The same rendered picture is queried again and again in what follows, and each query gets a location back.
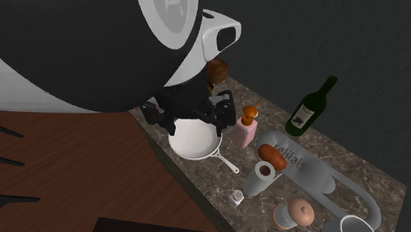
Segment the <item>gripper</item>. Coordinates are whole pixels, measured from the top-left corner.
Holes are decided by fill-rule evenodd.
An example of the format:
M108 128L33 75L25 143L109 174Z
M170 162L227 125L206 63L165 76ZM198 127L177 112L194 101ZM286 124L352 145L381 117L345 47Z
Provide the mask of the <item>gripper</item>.
M163 87L154 98L164 112L160 113L149 101L145 101L140 110L147 124L158 124L171 136L175 135L175 119L201 119L216 127L218 137L221 137L223 129L236 124L233 93L224 90L210 96L205 68L190 80Z

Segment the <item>white frying pan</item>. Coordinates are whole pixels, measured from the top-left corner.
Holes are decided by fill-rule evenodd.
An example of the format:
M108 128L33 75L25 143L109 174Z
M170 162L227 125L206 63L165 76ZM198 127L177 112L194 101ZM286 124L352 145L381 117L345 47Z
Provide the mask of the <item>white frying pan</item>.
M199 119L177 119L175 134L169 135L169 145L173 152L186 160L204 160L208 157L219 158L234 173L239 173L238 167L224 158L220 153L223 135L217 135L215 125Z

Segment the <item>brown round object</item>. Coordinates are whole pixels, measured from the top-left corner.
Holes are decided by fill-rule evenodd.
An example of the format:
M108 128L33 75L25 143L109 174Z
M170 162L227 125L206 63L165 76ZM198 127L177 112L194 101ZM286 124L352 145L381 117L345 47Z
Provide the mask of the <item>brown round object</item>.
M219 84L224 81L229 74L228 64L218 58L214 58L207 62L205 66L207 79L212 84Z

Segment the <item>pink pump bottle, orange top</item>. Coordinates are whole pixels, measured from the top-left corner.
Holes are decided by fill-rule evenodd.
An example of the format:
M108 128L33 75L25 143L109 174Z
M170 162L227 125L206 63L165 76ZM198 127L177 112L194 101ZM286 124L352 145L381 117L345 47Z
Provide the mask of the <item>pink pump bottle, orange top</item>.
M239 148L245 148L253 141L258 122L255 118L258 116L257 106L263 101L261 99L255 105L246 105L242 109L242 116L237 119L235 126L231 130L231 140Z

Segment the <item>white salt shaker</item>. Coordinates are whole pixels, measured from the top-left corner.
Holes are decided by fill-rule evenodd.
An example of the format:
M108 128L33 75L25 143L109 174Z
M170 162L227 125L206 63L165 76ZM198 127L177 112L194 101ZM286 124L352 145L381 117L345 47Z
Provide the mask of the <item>white salt shaker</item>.
M236 208L244 200L244 195L241 190L234 190L228 198L229 204Z

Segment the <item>white paper towel roll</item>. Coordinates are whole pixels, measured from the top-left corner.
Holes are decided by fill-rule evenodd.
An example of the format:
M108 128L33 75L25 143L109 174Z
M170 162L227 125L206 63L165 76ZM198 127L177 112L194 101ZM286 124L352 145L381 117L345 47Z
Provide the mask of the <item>white paper towel roll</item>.
M248 174L242 186L243 193L246 196L257 196L281 175L282 173L276 174L276 170L269 162L259 161Z

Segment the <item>dark green wine bottle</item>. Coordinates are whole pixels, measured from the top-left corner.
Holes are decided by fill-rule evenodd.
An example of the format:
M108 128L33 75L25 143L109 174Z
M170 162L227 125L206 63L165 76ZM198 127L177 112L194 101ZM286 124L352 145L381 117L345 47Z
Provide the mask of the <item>dark green wine bottle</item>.
M338 82L336 76L329 76L321 88L303 97L294 113L285 124L291 136L301 136L327 107L327 94Z

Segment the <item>grey long curved object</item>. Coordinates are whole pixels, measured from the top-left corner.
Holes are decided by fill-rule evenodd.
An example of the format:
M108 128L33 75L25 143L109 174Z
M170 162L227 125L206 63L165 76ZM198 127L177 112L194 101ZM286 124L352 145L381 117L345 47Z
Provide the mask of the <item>grey long curved object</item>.
M335 190L335 181L338 181L364 201L368 209L368 215L364 221L374 231L379 228L381 224L379 206L362 187L279 131L262 132L257 137L256 146L260 147L262 144L281 148L282 154L290 154L300 162L300 166L288 164L282 173L334 214L336 219L351 215L325 196Z

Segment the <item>grey jar with tan lid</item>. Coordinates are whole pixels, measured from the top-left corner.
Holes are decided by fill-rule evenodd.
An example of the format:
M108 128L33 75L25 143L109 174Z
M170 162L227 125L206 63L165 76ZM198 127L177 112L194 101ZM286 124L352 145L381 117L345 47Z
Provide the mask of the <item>grey jar with tan lid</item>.
M301 198L293 198L287 204L277 206L271 212L271 221L280 230L292 229L297 225L309 226L314 218L315 213L312 206Z

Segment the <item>white cup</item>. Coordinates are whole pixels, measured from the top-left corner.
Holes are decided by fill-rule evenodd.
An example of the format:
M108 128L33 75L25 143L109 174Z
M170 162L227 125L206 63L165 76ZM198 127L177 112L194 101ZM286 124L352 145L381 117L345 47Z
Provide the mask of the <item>white cup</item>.
M347 215L322 225L321 232L375 232L363 219Z

